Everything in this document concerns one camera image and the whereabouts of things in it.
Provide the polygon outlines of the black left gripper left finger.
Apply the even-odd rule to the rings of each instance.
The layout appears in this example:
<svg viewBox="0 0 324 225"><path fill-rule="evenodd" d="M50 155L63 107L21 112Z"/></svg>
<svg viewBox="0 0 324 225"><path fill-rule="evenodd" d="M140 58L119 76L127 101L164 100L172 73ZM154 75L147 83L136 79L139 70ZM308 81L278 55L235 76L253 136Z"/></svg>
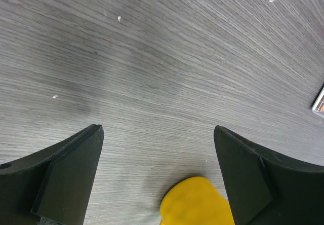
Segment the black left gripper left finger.
<svg viewBox="0 0 324 225"><path fill-rule="evenodd" d="M104 130L91 124L71 137L1 164L1 224L83 224Z"/></svg>

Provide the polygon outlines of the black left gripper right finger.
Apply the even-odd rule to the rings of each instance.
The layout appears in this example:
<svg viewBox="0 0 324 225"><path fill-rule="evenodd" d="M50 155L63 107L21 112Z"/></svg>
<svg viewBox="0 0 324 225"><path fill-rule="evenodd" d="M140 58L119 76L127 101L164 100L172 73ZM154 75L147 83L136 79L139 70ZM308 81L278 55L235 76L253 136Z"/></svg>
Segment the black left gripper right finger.
<svg viewBox="0 0 324 225"><path fill-rule="evenodd" d="M214 143L235 224L323 224L323 166L216 126Z"/></svg>

